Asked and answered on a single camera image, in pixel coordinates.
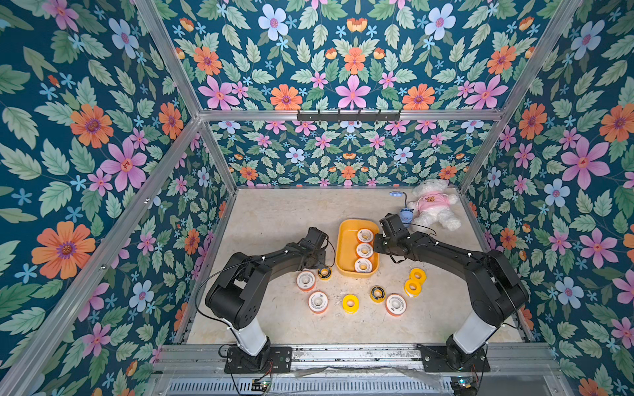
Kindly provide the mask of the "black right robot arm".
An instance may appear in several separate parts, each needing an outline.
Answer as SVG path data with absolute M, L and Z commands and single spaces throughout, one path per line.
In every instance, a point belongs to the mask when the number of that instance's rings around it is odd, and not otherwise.
M 449 356 L 475 354 L 528 302 L 528 292 L 517 272 L 497 250 L 473 252 L 421 232 L 399 237 L 376 234 L 374 250 L 389 257 L 432 264 L 466 282 L 472 311 L 447 340 Z

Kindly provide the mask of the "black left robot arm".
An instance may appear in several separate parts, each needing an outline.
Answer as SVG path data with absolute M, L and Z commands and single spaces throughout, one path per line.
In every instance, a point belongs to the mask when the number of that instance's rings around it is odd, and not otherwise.
M 229 326 L 244 355 L 267 356 L 270 339 L 260 327 L 257 315 L 269 283 L 288 273 L 322 268 L 325 251 L 325 242 L 301 241 L 259 256 L 237 252 L 206 292 L 204 305 Z

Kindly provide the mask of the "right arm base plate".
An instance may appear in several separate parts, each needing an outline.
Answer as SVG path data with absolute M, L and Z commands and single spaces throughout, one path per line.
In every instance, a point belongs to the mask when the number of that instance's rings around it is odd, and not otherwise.
M 488 346 L 485 344 L 474 353 L 467 354 L 454 343 L 448 345 L 416 344 L 427 373 L 490 372 Z

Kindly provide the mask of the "yellow plastic storage box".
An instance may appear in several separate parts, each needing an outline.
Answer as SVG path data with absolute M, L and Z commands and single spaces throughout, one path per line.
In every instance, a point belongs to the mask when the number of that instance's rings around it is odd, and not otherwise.
M 369 259 L 374 266 L 372 273 L 357 273 L 354 270 L 355 261 L 359 258 L 355 252 L 356 247 L 360 244 L 357 240 L 357 232 L 363 228 L 371 229 L 375 235 L 379 232 L 378 225 L 368 219 L 345 219 L 339 226 L 335 264 L 338 271 L 345 277 L 369 278 L 379 268 L 378 254 L 374 252 Z

